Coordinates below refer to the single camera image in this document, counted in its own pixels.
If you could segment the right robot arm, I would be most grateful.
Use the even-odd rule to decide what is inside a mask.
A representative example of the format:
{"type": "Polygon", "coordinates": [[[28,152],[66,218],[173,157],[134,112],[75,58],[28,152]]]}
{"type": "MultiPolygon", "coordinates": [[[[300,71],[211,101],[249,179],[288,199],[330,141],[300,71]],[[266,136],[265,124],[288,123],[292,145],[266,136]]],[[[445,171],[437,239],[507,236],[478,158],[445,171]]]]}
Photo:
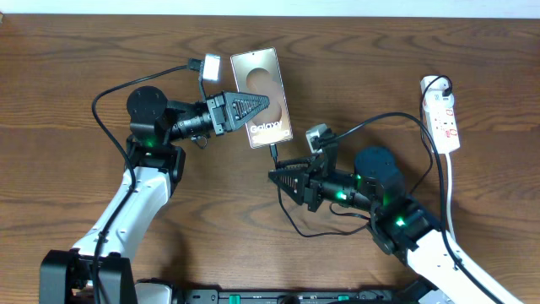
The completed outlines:
{"type": "Polygon", "coordinates": [[[399,295],[399,301],[519,301],[479,267],[442,222],[406,191],[404,177],[388,149],[361,150],[352,173],[337,170],[336,158],[337,145],[323,145],[311,156],[279,161],[268,177],[311,212],[324,201],[364,211],[364,228],[380,250],[395,256],[419,276],[419,282],[399,295]]]}

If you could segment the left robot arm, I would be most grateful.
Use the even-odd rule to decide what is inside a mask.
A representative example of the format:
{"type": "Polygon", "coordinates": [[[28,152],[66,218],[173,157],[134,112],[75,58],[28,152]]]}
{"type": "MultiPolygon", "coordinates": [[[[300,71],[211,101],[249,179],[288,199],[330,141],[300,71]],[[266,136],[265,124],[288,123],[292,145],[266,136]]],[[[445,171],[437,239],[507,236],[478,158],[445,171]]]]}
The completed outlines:
{"type": "Polygon", "coordinates": [[[136,281],[132,260],[153,218],[181,181],[186,153],[175,142],[234,132],[268,108],[265,95],[221,92],[196,103],[169,100],[143,86],[127,99],[131,135],[114,198],[68,251],[40,266],[41,303],[182,303],[184,293],[158,279],[136,281]]]}

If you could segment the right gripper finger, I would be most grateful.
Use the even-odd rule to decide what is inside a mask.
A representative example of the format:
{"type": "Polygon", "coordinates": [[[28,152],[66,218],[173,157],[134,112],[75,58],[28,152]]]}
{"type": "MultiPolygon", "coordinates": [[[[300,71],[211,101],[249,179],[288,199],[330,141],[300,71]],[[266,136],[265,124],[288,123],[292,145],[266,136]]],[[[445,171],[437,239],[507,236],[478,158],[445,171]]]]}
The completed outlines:
{"type": "Polygon", "coordinates": [[[277,163],[277,169],[293,169],[293,168],[310,168],[320,167],[324,164],[325,159],[322,155],[310,155],[290,160],[281,160],[277,163]]]}
{"type": "Polygon", "coordinates": [[[268,177],[298,205],[313,205],[316,202],[316,189],[311,184],[306,167],[273,170],[268,172],[268,177]]]}

